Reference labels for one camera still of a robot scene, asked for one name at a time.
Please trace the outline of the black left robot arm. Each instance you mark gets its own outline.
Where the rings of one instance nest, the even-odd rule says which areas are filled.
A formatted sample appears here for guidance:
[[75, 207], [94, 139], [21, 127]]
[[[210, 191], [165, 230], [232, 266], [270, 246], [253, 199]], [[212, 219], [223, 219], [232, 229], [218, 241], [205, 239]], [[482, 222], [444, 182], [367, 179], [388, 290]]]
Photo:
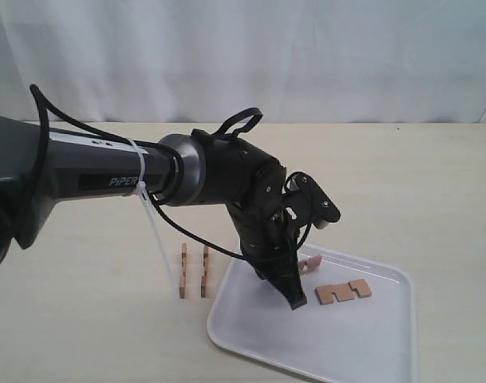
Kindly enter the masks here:
[[275, 157], [224, 133], [130, 142], [90, 127], [70, 132], [0, 116], [0, 265], [12, 242], [34, 244], [57, 203], [127, 196], [144, 182], [154, 208], [225, 206], [240, 258], [298, 309], [306, 295], [285, 181]]

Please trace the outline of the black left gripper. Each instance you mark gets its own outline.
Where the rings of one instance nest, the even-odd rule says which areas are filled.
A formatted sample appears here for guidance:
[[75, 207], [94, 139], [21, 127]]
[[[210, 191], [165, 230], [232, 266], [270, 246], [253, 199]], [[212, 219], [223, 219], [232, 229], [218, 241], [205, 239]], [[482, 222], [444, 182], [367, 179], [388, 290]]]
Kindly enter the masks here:
[[262, 217], [238, 212], [238, 234], [242, 256], [256, 274], [267, 280], [288, 302], [292, 310], [305, 306], [307, 298], [298, 269], [298, 230], [291, 227], [287, 212]]

